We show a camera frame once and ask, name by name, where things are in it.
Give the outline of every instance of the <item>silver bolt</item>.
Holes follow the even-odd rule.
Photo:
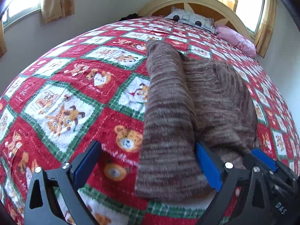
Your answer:
[[[225,167],[226,167],[227,169],[232,169],[232,168],[233,168],[233,164],[232,164],[231,162],[226,162],[226,163],[225,163]]]
[[[70,167],[70,163],[66,162],[63,166],[62,169],[67,169]]]
[[[256,172],[256,173],[259,173],[260,172],[260,168],[257,167],[257,166],[254,166],[253,167],[253,171]]]
[[[40,166],[38,166],[38,167],[35,168],[34,171],[35,171],[36,173],[39,173],[41,170],[42,170],[42,168],[41,168]]]

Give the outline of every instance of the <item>bedspread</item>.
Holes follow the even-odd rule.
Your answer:
[[[284,99],[259,63],[215,35],[162,17],[105,25],[51,49],[0,98],[0,199],[18,224],[32,173],[72,161],[91,140],[103,153],[79,194],[100,224],[195,224],[208,201],[162,203],[134,195],[149,77],[146,42],[226,61],[251,94],[262,150],[299,174],[299,137]],[[75,224],[59,190],[66,220]],[[226,211],[224,222],[234,207]]]

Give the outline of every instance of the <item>blue gripper pad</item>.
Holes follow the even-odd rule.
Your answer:
[[[99,156],[101,155],[102,148],[100,142],[93,141],[93,143],[91,144],[92,147],[90,148],[90,150],[86,150],[87,153],[86,151],[84,153],[81,153],[85,156],[74,172],[73,187],[75,190],[85,185],[99,159]]]
[[[277,171],[278,167],[276,166],[276,162],[268,157],[265,153],[263,153],[260,149],[253,149],[251,153],[257,159],[265,163],[272,170],[272,172],[275,173]]]
[[[223,182],[221,180],[221,172],[215,166],[212,159],[206,153],[205,149],[201,146],[199,142],[196,142],[196,159],[200,163],[202,172],[209,185],[219,192],[222,188]]]

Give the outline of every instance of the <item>striped knit garment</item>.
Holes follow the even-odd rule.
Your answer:
[[[204,141],[224,162],[243,168],[242,156],[260,148],[247,87],[229,65],[187,58],[171,45],[147,43],[150,86],[136,195],[178,201],[211,191],[195,158]]]

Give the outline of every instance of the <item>arched headboard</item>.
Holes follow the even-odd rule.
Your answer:
[[[185,9],[192,8],[194,13],[201,14],[234,29],[245,38],[251,40],[248,29],[239,17],[229,7],[218,0],[153,0],[146,4],[139,12],[139,16],[164,15],[171,13],[171,7]]]

